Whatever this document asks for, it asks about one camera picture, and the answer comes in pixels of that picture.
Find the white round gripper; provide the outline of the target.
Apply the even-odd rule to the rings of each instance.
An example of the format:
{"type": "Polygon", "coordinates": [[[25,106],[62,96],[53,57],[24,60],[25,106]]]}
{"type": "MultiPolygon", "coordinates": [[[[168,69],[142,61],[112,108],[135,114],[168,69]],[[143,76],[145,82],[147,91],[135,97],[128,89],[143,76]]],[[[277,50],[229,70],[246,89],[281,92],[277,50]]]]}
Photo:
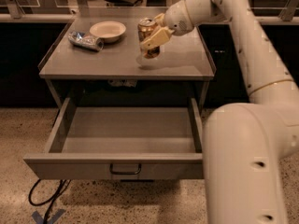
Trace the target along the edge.
{"type": "Polygon", "coordinates": [[[172,35],[182,36],[191,32],[199,23],[199,5],[195,0],[181,0],[172,5],[166,12],[154,18],[161,26],[140,43],[144,50],[155,49],[167,43],[172,35]]]}

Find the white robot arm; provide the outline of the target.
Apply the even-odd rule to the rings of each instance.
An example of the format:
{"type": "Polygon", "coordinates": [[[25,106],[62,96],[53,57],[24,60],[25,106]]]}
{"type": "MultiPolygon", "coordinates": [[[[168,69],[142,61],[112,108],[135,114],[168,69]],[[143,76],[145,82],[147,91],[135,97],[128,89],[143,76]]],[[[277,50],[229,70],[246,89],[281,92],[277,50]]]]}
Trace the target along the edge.
{"type": "Polygon", "coordinates": [[[155,21],[142,49],[228,21],[249,97],[214,110],[203,130],[208,224],[288,224],[279,161],[298,149],[299,89],[249,0],[181,0],[155,21]]]}

